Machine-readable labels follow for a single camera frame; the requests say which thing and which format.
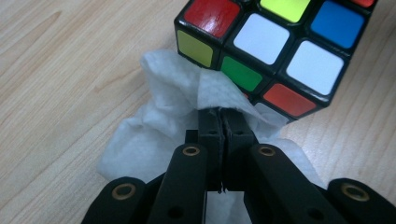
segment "yellow sticker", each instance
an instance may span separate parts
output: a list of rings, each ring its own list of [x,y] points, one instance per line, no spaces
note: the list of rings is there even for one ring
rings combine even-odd
[[[310,0],[261,0],[260,5],[276,15],[291,22],[297,22],[303,16]]]
[[[196,62],[205,67],[212,64],[213,49],[207,44],[180,30],[177,31],[177,43],[180,52]]]

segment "white tissue paper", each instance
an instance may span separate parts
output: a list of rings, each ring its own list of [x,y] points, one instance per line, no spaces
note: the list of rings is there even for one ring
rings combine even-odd
[[[184,143],[186,130],[198,128],[197,110],[234,108],[242,112],[260,143],[282,149],[314,184],[323,183],[303,151],[279,139],[288,122],[266,106],[255,107],[221,72],[200,68],[172,50],[156,50],[141,59],[152,98],[114,132],[98,163],[106,179],[122,176],[148,183],[163,174],[173,151]],[[243,193],[208,193],[206,223],[249,223]]]

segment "wood grain surface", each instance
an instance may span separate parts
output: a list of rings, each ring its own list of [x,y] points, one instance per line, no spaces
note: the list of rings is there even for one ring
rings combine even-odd
[[[0,1],[0,223],[79,223],[106,142],[149,98],[139,65],[176,49],[187,1]],[[333,103],[284,128],[324,182],[396,204],[396,4],[380,0]]]

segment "rubik's cube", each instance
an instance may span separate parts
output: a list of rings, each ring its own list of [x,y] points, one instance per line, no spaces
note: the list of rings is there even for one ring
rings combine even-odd
[[[190,0],[175,18],[177,49],[293,121],[330,104],[375,4]]]

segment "green sticker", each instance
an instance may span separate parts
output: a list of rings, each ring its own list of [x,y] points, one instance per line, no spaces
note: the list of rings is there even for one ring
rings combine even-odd
[[[247,91],[254,91],[262,81],[262,76],[230,57],[224,57],[221,71],[236,85]]]

